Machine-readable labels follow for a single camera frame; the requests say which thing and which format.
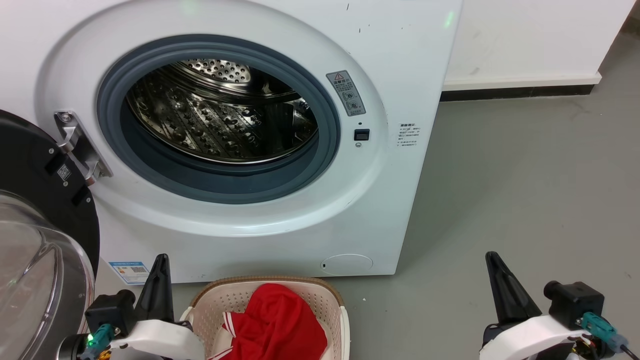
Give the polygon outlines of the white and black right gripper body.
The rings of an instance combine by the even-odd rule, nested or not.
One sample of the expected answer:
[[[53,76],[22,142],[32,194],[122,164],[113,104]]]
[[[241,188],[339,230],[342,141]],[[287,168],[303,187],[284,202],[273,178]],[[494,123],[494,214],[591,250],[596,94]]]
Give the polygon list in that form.
[[[549,315],[532,317],[487,342],[478,360],[579,360],[573,348],[585,335],[582,328],[569,329]]]

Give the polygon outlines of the red and white garment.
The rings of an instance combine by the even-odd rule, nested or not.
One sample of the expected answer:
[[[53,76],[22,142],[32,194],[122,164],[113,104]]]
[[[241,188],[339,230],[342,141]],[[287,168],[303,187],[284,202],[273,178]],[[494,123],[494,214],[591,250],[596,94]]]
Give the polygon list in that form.
[[[244,312],[226,312],[228,348],[207,360],[320,360],[329,344],[304,299],[281,284],[263,284]]]

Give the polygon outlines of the blue energy label sticker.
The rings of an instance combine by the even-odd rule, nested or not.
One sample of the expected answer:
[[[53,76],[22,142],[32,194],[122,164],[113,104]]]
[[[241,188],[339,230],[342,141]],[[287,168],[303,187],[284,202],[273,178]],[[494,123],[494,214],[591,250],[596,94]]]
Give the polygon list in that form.
[[[150,271],[141,261],[110,261],[108,264],[127,285],[144,285],[150,274]]]

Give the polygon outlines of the silver metal door hinge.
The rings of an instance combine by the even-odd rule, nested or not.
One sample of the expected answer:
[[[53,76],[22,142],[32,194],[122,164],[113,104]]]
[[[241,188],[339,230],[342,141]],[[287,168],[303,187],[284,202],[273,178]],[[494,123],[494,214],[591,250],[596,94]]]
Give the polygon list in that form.
[[[56,111],[54,120],[62,137],[58,148],[73,160],[88,186],[114,175],[75,112]]]

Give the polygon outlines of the round white filter cover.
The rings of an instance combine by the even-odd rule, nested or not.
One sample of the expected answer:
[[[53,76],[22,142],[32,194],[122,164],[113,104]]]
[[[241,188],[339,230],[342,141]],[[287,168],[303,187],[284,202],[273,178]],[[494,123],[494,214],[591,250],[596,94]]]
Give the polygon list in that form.
[[[361,254],[338,254],[323,260],[320,269],[335,277],[366,276],[373,268],[371,258]]]

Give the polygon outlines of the grey warning sticker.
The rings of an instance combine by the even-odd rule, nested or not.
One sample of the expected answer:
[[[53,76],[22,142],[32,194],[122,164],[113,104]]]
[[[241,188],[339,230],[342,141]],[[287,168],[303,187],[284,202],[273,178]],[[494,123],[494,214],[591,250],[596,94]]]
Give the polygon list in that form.
[[[353,117],[366,114],[361,95],[347,70],[327,73],[326,78],[334,91],[336,91],[347,116]]]

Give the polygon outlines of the small text sticker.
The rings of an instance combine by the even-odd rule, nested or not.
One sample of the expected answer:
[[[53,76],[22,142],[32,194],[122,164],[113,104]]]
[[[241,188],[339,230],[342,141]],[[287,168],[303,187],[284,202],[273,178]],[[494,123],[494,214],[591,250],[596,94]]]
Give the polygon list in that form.
[[[398,148],[417,146],[420,142],[422,127],[413,122],[402,122],[397,125],[394,144]]]

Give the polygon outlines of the stainless steel washing machine drum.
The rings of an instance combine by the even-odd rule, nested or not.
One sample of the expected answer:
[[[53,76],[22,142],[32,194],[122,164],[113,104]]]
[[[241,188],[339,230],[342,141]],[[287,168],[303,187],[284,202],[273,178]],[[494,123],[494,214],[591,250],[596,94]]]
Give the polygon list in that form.
[[[196,58],[150,71],[126,102],[138,123],[170,148],[205,162],[274,162],[315,139],[318,123],[283,80],[231,60]]]

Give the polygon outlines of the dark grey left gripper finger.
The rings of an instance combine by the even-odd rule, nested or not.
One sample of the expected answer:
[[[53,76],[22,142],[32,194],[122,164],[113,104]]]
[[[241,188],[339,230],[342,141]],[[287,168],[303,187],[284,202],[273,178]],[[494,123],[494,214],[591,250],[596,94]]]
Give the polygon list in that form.
[[[158,320],[174,323],[170,259],[166,253],[155,258],[134,311],[138,321]]]

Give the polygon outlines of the black round washer door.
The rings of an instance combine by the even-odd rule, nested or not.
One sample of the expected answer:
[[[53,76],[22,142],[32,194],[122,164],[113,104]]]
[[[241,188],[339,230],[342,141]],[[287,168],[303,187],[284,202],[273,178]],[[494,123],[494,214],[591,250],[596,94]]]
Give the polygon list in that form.
[[[80,169],[48,133],[0,110],[0,360],[75,360],[99,251]]]

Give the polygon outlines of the grey rubber door gasket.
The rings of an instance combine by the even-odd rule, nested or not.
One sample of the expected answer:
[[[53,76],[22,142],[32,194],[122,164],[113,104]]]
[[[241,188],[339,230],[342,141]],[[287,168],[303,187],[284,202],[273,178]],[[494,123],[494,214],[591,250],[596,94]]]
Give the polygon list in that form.
[[[167,146],[141,126],[126,96],[151,71],[191,59],[230,60],[282,80],[310,105],[318,125],[315,139],[292,155],[260,164],[206,162]],[[96,112],[105,141],[131,171],[164,191],[206,203],[263,203],[300,191],[329,168],[342,135],[338,109],[316,75],[272,48],[214,34],[156,39],[123,55],[103,76]]]

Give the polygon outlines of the white front-load washing machine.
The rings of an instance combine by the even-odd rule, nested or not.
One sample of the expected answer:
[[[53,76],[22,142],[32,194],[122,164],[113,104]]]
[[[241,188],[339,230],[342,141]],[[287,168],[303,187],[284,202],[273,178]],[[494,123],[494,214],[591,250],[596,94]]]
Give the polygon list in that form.
[[[113,173],[87,185],[99,222],[99,259],[107,265],[142,262],[151,271],[156,256],[166,254],[174,283],[329,277],[321,269],[325,259],[353,254],[373,261],[366,276],[392,275],[463,4],[0,0],[0,110],[39,127],[56,144],[63,137],[54,113],[77,114]],[[154,186],[118,158],[98,124],[103,77],[142,44],[190,34],[260,44],[318,77],[336,105],[342,134],[336,157],[319,178],[267,202],[211,203]],[[366,114],[347,116],[326,77],[343,70]],[[399,123],[422,127],[417,146],[395,145]],[[370,129],[370,139],[354,141],[356,129]]]

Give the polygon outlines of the cream perforated laundry basket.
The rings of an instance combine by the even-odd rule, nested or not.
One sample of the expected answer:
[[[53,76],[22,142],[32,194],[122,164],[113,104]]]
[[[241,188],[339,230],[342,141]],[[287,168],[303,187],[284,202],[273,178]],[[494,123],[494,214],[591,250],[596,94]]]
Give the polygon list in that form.
[[[304,276],[234,276],[206,285],[180,319],[190,322],[208,359],[227,350],[233,341],[223,328],[224,315],[244,312],[250,297],[264,284],[288,287],[310,306],[327,338],[320,360],[350,360],[351,330],[345,301],[327,281]]]

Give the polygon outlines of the white and black baseboard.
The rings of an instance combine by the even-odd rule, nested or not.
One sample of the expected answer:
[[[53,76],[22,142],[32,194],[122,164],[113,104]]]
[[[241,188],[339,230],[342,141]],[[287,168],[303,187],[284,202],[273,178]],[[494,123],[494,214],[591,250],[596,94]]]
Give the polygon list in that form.
[[[518,100],[588,96],[601,82],[594,74],[507,79],[446,80],[439,101]]]

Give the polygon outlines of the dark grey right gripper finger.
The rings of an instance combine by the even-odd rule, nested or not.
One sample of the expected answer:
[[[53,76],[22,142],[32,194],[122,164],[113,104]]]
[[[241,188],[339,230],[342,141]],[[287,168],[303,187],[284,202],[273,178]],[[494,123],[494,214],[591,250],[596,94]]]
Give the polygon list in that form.
[[[487,251],[486,266],[499,326],[519,324],[542,315],[525,287],[496,251]]]

